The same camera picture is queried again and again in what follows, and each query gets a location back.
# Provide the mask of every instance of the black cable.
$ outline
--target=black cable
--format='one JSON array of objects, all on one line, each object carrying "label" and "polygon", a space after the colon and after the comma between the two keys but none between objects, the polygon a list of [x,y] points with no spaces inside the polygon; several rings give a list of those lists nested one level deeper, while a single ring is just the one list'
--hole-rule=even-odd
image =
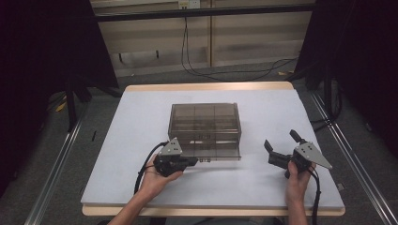
[{"label": "black cable", "polygon": [[137,180],[135,181],[135,188],[134,188],[134,194],[137,193],[138,188],[140,187],[140,183],[141,183],[141,179],[143,178],[144,172],[148,167],[151,166],[146,166],[146,164],[148,163],[148,161],[150,160],[150,157],[152,156],[152,154],[155,152],[156,149],[158,149],[160,146],[165,146],[168,142],[160,142],[158,145],[156,145],[152,151],[150,151],[149,155],[147,156],[143,167],[141,168],[141,170],[138,172],[138,177]]},{"label": "black cable", "polygon": [[339,117],[339,115],[340,115],[340,113],[342,111],[342,108],[343,108],[342,90],[341,90],[340,87],[338,87],[338,89],[337,89],[337,94],[336,94],[336,97],[335,97],[335,103],[334,104],[335,104],[334,105],[335,112],[329,118],[321,119],[321,120],[315,120],[315,121],[310,121],[313,124],[321,123],[321,122],[325,123],[324,125],[315,128],[314,132],[317,132],[317,131],[321,130],[322,128],[325,128],[325,127],[331,125]]},{"label": "black cable", "polygon": [[[188,35],[188,23],[187,23],[187,18],[185,18],[185,29],[184,29],[184,38],[182,41],[182,49],[181,49],[181,65],[182,67],[185,69],[185,71],[187,71],[188,73],[190,73],[192,76],[198,76],[198,77],[206,77],[212,80],[216,80],[219,82],[251,82],[251,81],[255,81],[258,80],[260,78],[263,78],[265,76],[267,76],[273,69],[275,68],[280,68],[294,60],[297,60],[297,58],[292,58],[292,59],[280,59],[276,62],[274,62],[271,66],[271,68],[267,68],[267,69],[259,69],[259,70],[246,70],[246,71],[242,71],[242,70],[236,70],[236,71],[220,71],[220,72],[211,72],[211,73],[201,73],[196,71],[195,69],[193,69],[192,65],[191,65],[191,61],[190,61],[190,55],[189,55],[189,35]],[[184,49],[185,49],[185,41],[187,41],[187,47],[186,47],[186,52],[187,52],[187,60],[188,60],[188,64],[191,68],[191,71],[189,71],[185,65],[184,65]],[[275,65],[281,61],[287,61],[281,65],[278,65],[277,67],[275,67]],[[223,79],[219,79],[219,78],[214,78],[214,77],[210,77],[211,75],[216,75],[216,74],[224,74],[224,73],[253,73],[253,72],[266,72],[266,74],[263,74],[261,76],[258,76],[256,78],[251,78],[251,79],[246,79],[246,80],[240,80],[240,81],[227,81],[227,80],[223,80]]]},{"label": "black cable", "polygon": [[317,224],[317,217],[318,217],[318,206],[319,206],[319,199],[321,196],[321,187],[320,187],[320,182],[319,182],[319,175],[318,172],[314,169],[314,172],[316,173],[316,175],[308,170],[308,172],[310,173],[311,176],[314,177],[315,181],[316,181],[316,195],[315,195],[315,200],[314,200],[314,207],[313,207],[313,215],[312,215],[312,219],[313,219],[313,225]]}]

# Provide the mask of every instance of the hand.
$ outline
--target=hand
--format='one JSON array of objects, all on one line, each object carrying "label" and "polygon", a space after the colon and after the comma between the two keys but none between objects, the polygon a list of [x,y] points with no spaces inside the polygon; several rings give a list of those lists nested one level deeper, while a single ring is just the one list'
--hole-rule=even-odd
[{"label": "hand", "polygon": [[156,155],[154,155],[152,159],[150,159],[149,162],[146,164],[143,183],[141,184],[141,187],[137,192],[137,194],[145,195],[149,200],[152,200],[153,198],[158,196],[169,182],[176,180],[179,176],[182,175],[182,172],[174,172],[168,177],[160,175],[153,165],[155,157]]},{"label": "hand", "polygon": [[286,204],[288,206],[292,204],[303,205],[305,190],[307,189],[311,175],[309,172],[301,172],[298,174],[298,168],[293,161],[289,161],[287,168],[290,172],[290,177],[287,180],[285,192]]}]

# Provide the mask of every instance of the metal rail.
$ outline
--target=metal rail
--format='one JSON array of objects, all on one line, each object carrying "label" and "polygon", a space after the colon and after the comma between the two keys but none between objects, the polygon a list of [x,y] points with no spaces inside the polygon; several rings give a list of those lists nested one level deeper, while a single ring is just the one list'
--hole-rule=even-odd
[{"label": "metal rail", "polygon": [[73,146],[73,143],[79,133],[79,129],[82,125],[82,121],[86,116],[86,112],[88,109],[88,104],[85,103],[81,112],[80,119],[77,121],[76,125],[74,126],[73,130],[68,133],[67,138],[62,145],[61,151],[59,152],[58,158],[53,165],[53,168],[50,172],[49,177],[47,178],[46,183],[44,184],[38,198],[35,201],[35,204],[32,207],[32,210],[29,213],[25,221],[25,225],[38,225],[40,224],[44,213],[47,209],[48,204],[53,196],[56,184],[58,183],[59,177],[61,176],[62,169],[68,159],[68,155],[70,149]]},{"label": "metal rail", "polygon": [[[312,93],[312,98],[322,117],[327,119],[328,114],[324,109],[325,104],[322,101],[322,98],[318,94],[314,93]],[[345,159],[347,160],[354,174],[357,176],[360,184],[363,187],[363,190],[367,194],[369,200],[372,202],[375,210],[380,215],[380,218],[383,220],[384,224],[398,224],[398,220],[392,213],[388,202],[360,163],[360,160],[358,159],[348,140],[345,138],[343,132],[340,130],[339,126],[332,122],[329,125],[329,129],[340,149],[342,150]]]},{"label": "metal rail", "polygon": [[186,10],[164,10],[149,12],[129,12],[129,13],[102,13],[95,17],[73,18],[78,20],[89,20],[96,22],[117,22],[117,21],[137,21],[150,19],[184,18],[184,17],[204,17],[204,16],[225,16],[242,14],[262,14],[262,13],[282,13],[282,12],[300,12],[314,10],[334,10],[341,4],[295,4],[278,5],[264,7],[212,7],[197,8]]}]

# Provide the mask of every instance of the clear acrylic box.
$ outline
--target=clear acrylic box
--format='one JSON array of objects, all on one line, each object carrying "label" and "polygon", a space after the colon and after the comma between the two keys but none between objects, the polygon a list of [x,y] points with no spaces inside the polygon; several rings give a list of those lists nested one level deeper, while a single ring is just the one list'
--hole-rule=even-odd
[{"label": "clear acrylic box", "polygon": [[169,138],[177,137],[182,157],[200,161],[240,160],[241,129],[236,103],[174,104]]}]

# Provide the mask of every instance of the white table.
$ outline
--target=white table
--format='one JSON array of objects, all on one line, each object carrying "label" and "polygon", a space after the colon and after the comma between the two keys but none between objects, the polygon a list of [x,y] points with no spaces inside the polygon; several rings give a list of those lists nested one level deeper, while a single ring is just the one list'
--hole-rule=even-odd
[{"label": "white table", "polygon": [[[291,154],[294,129],[319,146],[297,92],[289,82],[184,83],[129,86],[117,108],[82,197],[88,216],[113,216],[130,199],[137,172],[149,151],[167,140],[174,103],[236,102],[242,127],[241,161],[202,162],[187,168],[150,202],[141,216],[264,217],[287,215],[284,170],[268,164],[264,141],[274,151]],[[319,216],[345,212],[327,169],[321,181]],[[312,179],[304,204],[312,213]]]}]

